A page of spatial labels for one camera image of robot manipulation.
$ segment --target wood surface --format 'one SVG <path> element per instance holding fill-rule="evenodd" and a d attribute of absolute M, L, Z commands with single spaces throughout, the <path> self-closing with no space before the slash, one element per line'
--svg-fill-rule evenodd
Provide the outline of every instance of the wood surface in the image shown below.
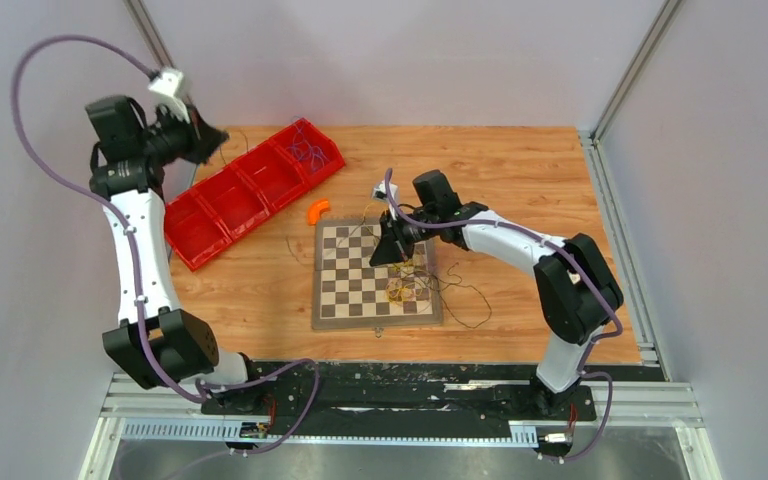
<path fill-rule="evenodd" d="M 231 161 L 278 127 L 228 128 L 222 156 Z M 401 186 L 402 202 L 417 203 L 411 181 L 440 169 L 462 201 L 484 203 L 511 221 L 571 237 L 592 236 L 613 260 L 590 183 L 578 134 L 572 128 L 328 127 L 346 166 L 322 185 L 238 241 L 196 272 L 173 255 L 172 276 L 183 307 L 213 327 L 219 343 L 258 359 L 379 360 L 404 362 L 539 362 L 549 328 L 530 276 L 499 260 L 437 243 L 438 273 L 451 272 L 477 287 L 492 317 L 468 329 L 445 313 L 442 326 L 372 330 L 311 329 L 315 228 L 308 206 L 328 198 L 330 218 L 359 216 L 387 167 Z M 215 155 L 197 180 L 222 167 Z M 383 204 L 370 208 L 380 214 Z M 443 297 L 464 323 L 485 319 L 484 301 L 467 288 Z M 626 308 L 627 333 L 605 340 L 591 357 L 597 363 L 639 363 Z"/>

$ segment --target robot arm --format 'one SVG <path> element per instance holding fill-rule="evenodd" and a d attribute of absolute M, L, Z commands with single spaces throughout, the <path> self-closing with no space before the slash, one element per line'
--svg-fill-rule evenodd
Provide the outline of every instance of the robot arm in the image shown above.
<path fill-rule="evenodd" d="M 511 223 L 482 204 L 462 204 L 445 175 L 438 170 L 420 175 L 413 185 L 422 204 L 408 216 L 422 223 L 468 219 Z M 397 194 L 393 185 L 390 189 L 391 194 Z M 376 187 L 373 197 L 386 198 L 383 182 Z M 405 222 L 392 206 L 381 215 L 379 222 L 381 241 L 370 258 L 372 266 L 406 261 L 413 256 L 416 242 L 439 236 L 446 243 L 486 253 L 534 277 L 546 323 L 552 330 L 536 377 L 550 395 L 563 394 L 577 385 L 579 364 L 587 354 L 590 339 L 598 335 L 610 319 L 593 293 L 572 274 L 570 265 L 546 243 L 551 242 L 570 253 L 614 310 L 623 303 L 622 292 L 605 258 L 593 239 L 584 234 L 564 239 L 531 230 L 542 239 L 537 241 L 521 232 L 486 224 L 488 222 L 423 229 Z"/>
<path fill-rule="evenodd" d="M 149 85 L 158 101 L 157 120 L 149 125 L 131 98 L 112 96 L 86 107 L 99 137 L 90 160 L 90 190 L 109 200 L 128 219 L 140 252 L 142 305 L 149 344 L 163 369 L 175 380 L 199 376 L 210 383 L 248 380 L 245 358 L 220 348 L 210 326 L 181 308 L 169 273 L 163 221 L 163 167 L 178 158 L 201 164 L 228 136 L 203 122 L 184 102 L 184 75 L 159 72 Z M 106 164 L 99 166 L 98 154 Z M 119 327 L 102 335 L 104 349 L 143 388 L 161 384 L 146 360 L 137 328 L 133 256 L 119 220 L 104 209 L 113 232 L 119 267 Z"/>

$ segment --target gray floor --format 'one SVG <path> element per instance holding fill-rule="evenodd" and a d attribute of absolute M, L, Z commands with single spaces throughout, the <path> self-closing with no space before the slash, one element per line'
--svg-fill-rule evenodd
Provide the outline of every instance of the gray floor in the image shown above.
<path fill-rule="evenodd" d="M 589 441 L 579 428 L 577 445 Z M 538 461 L 531 451 L 511 448 L 283 445 L 262 456 L 222 456 L 180 472 L 193 460 L 222 451 L 205 442 L 150 440 L 120 449 L 121 479 L 688 479 L 674 430 L 609 428 L 588 457 L 567 465 Z"/>

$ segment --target chessboard square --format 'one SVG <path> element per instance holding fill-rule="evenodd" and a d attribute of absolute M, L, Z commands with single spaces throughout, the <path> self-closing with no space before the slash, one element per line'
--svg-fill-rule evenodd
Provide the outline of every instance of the chessboard square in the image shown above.
<path fill-rule="evenodd" d="M 336 313 L 337 309 L 334 305 L 323 305 L 319 311 L 319 316 L 322 318 L 333 318 Z"/>

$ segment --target chessboard frame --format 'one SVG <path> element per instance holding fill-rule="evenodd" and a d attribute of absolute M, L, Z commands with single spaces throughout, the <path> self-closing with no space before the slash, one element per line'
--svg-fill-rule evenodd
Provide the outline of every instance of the chessboard frame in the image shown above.
<path fill-rule="evenodd" d="M 314 243 L 314 269 L 313 269 L 313 308 L 311 309 L 311 328 L 313 330 L 349 330 L 358 328 L 384 328 L 384 327 L 413 327 L 435 326 L 443 323 L 443 302 L 440 294 L 440 284 L 436 277 L 428 279 L 431 312 L 408 315 L 387 315 L 376 317 L 350 317 L 350 318 L 322 318 L 322 264 L 323 264 L 323 230 L 321 227 L 360 227 L 361 217 L 329 218 L 321 219 L 316 225 L 316 241 Z M 377 218 L 367 218 L 363 225 L 377 226 Z M 434 240 L 425 243 L 425 255 L 427 263 L 425 269 L 432 274 L 437 273 L 436 251 Z"/>

